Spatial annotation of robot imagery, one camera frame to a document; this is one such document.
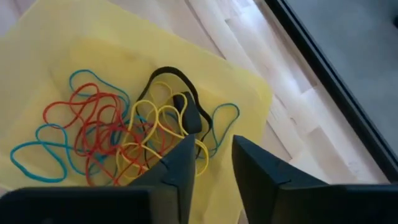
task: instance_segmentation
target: black rubber band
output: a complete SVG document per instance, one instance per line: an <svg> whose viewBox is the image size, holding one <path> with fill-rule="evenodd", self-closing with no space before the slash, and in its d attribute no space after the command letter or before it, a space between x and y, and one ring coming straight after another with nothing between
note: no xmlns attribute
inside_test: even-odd
<svg viewBox="0 0 398 224"><path fill-rule="evenodd" d="M187 77L183 72L181 72L179 69L177 69L177 68L175 68L175 67L168 67L168 66L166 66L166 67L161 67L161 68L158 68L157 70L155 70L155 71L150 75L149 80L148 80L148 83L147 83L147 85L145 86L145 88L144 88L144 90L142 91L142 93L139 95L137 101L142 100L142 99L145 97L145 95L146 95L146 93L148 92L149 87L150 87L150 85L152 84L152 82L154 81L154 79L155 79L156 77L158 77L159 75L162 75L162 74L165 74L165 73L170 73L170 74L173 74L173 75L176 75L177 77L179 77L179 78L181 79L181 81L183 81L183 82L186 84L186 86L188 87L188 89L189 89L190 92L192 93L193 99L195 100L195 104L196 104L196 106L197 106L197 109L198 109L200 115L203 116L203 118L207 121L207 124L208 124L208 130L207 130L207 132L206 132L205 135L203 135L203 137L200 139L201 141L203 141L204 138L206 137L206 135L207 135L207 134L210 132L210 130L213 128L213 121L211 120L211 116L200 106L200 103L199 103L199 96L198 96L197 89L196 89L195 86L192 84L192 82L188 79L188 77ZM140 116L140 114L139 114L139 112L138 112L138 108L136 108L136 113L137 113L138 116ZM199 150L198 150L198 152L197 152L197 154L196 154L196 158L197 158L197 159L198 159L198 157L199 157L200 151L201 151L201 149L199 148ZM148 161L147 161L147 151L146 151L146 150L144 151L144 159L145 159L145 162L146 162L146 166L147 166L148 168L150 168L150 167L149 167L149 164L148 164Z"/></svg>

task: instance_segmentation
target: gray surface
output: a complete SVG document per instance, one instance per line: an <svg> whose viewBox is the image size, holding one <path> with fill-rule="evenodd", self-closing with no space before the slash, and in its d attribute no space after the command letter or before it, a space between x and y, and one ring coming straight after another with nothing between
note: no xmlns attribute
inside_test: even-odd
<svg viewBox="0 0 398 224"><path fill-rule="evenodd" d="M286 0L398 154L398 0Z"/></svg>

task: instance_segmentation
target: black frame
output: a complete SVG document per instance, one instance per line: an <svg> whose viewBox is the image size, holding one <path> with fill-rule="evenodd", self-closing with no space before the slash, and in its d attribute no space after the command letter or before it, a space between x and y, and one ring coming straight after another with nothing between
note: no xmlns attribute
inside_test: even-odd
<svg viewBox="0 0 398 224"><path fill-rule="evenodd" d="M265 0L294 44L311 66L360 140L391 182L398 181L398 158L362 107L324 57L311 35L284 0Z"/></svg>

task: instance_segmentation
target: yellow paper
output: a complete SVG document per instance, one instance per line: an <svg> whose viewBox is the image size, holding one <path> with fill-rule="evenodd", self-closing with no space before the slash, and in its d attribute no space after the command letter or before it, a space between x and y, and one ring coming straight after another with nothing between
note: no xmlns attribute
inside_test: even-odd
<svg viewBox="0 0 398 224"><path fill-rule="evenodd" d="M40 0L0 39L0 49L1 185L9 189L50 186L24 176L10 162L9 153L16 145L34 140L34 131L44 123L46 105L68 99L71 72L92 69L127 91L134 102L156 68L173 66L193 82L207 112L220 103L235 103L241 110L208 170L195 179L190 214L190 223L237 222L242 205L234 180L231 140L233 134L239 134L260 143L271 103L271 91L262 79L102 0ZM163 79L175 91L186 90L173 76ZM75 86L91 81L95 82L82 75ZM50 119L55 123L70 116L63 107L52 113ZM221 109L215 118L216 132L224 130L233 116L231 108ZM73 136L76 131L71 128L68 133ZM63 141L61 132L47 131L41 137ZM211 141L206 144L213 147ZM55 150L66 158L62 149ZM36 174L61 174L41 147L22 149L16 159ZM69 170L67 180L52 185L86 185L86 181Z"/></svg>

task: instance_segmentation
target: pile of rubber bands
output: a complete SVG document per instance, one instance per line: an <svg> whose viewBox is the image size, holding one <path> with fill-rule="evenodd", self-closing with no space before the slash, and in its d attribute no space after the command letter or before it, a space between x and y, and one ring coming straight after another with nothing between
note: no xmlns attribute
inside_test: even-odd
<svg viewBox="0 0 398 224"><path fill-rule="evenodd" d="M75 88L72 84L73 79L82 73L92 75L102 85L105 84L107 88L111 88L112 92L118 93L100 90L99 86L92 82ZM162 85L170 92L170 96L160 106L155 105L155 96L151 92L152 86L156 85ZM126 183L138 178L150 169L150 164L153 165L162 159L181 139L188 135L182 125L182 116L187 107L187 97L181 93L174 93L165 82L154 82L150 85L149 95L152 100L139 98L132 106L130 97L125 91L105 82L91 70L78 70L71 74L69 86L72 94L68 101L56 101L44 108L44 124L37 128L35 132L36 140L25 142L11 150L11 162L28 178L46 183L58 183L68 177L70 169L52 149L57 147L65 150L70 167L77 174L84 175L89 186L125 185L125 182L121 184L121 178L126 179ZM181 111L170 105L172 97L177 95L184 99L185 104ZM49 121L47 114L57 106L67 106L73 119L63 125ZM146 110L140 110L139 113L139 106L146 106ZM239 108L232 103L226 103L219 105L214 110L211 117L212 122L214 122L216 112L224 106L235 108L236 117L231 120L220 138L216 137L214 127L210 125L209 131L211 129L215 147L208 149L203 143L207 133L201 139L197 138L195 140L198 148L197 158L204 159L203 167L201 169L197 168L197 175L204 173L209 163L209 158L216 154L228 129L239 117ZM79 128L73 144L70 144L67 130L73 125L77 125ZM40 132L44 128L61 131L63 142L41 139ZM56 160L63 171L61 177L43 177L33 174L15 159L14 154L18 150L34 145L42 146ZM72 154L84 158L84 170L77 168L72 159ZM108 160L114 161L113 169L105 167L105 163ZM93 176L100 172L109 179L107 183L96 184L93 181Z"/></svg>

